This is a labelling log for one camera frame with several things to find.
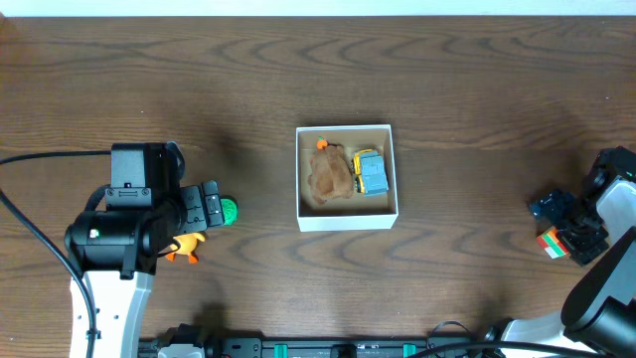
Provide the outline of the green round disc toy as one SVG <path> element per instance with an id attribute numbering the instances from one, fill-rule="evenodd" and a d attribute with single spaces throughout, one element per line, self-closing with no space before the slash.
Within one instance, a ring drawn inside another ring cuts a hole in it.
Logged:
<path id="1" fill-rule="evenodd" d="M 222 198 L 221 204 L 224 214 L 224 225 L 231 226 L 237 220 L 239 215 L 238 204 L 231 198 Z"/>

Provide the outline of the orange duck toy blue hat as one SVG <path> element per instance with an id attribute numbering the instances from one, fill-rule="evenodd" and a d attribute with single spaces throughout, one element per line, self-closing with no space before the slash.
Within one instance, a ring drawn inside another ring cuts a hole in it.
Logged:
<path id="1" fill-rule="evenodd" d="M 173 243 L 170 245 L 169 252 L 165 255 L 165 258 L 173 262 L 177 255 L 186 256 L 190 264 L 196 264 L 199 259 L 195 253 L 199 243 L 203 243 L 206 240 L 206 236 L 202 233 L 190 233 L 173 238 Z"/>

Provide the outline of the colourful puzzle cube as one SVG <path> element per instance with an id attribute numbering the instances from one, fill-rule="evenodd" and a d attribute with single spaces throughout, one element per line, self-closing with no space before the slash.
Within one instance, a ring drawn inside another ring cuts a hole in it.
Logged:
<path id="1" fill-rule="evenodd" d="M 537 236 L 538 244 L 553 260 L 566 257 L 569 254 L 569 250 L 558 238 L 557 234 L 558 229 L 556 227 L 550 227 L 548 230 Z"/>

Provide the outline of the brown plush bear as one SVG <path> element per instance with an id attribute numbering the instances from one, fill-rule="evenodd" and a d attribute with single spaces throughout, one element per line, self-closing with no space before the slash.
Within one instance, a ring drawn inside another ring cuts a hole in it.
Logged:
<path id="1" fill-rule="evenodd" d="M 330 144 L 320 136 L 317 150 L 310 157 L 310 167 L 307 182 L 312 199 L 318 205 L 324 205 L 330 200 L 353 197 L 353 174 L 342 146 Z"/>

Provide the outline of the yellow grey toy truck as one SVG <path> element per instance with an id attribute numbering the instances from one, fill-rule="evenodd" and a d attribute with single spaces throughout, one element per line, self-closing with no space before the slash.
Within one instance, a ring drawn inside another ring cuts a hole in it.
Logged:
<path id="1" fill-rule="evenodd" d="M 389 191 L 384 158 L 377 150 L 364 149 L 356 152 L 352 164 L 358 193 L 371 197 Z"/>

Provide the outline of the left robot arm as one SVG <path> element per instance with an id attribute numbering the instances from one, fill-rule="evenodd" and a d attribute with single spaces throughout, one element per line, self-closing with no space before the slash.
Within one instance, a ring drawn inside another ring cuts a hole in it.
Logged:
<path id="1" fill-rule="evenodd" d="M 216 182 L 180 187 L 119 183 L 104 190 L 106 208 L 86 208 L 68 227 L 73 357 L 134 357 L 157 261 L 175 237 L 223 224 Z"/>

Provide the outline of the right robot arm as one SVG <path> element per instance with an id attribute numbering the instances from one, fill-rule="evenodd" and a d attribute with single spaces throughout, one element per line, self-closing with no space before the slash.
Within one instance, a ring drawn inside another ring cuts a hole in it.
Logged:
<path id="1" fill-rule="evenodd" d="M 549 223 L 537 240 L 553 259 L 589 266 L 560 311 L 493 327 L 494 341 L 550 345 L 614 357 L 635 354 L 635 154 L 603 149 L 579 195 L 554 189 L 529 207 Z"/>

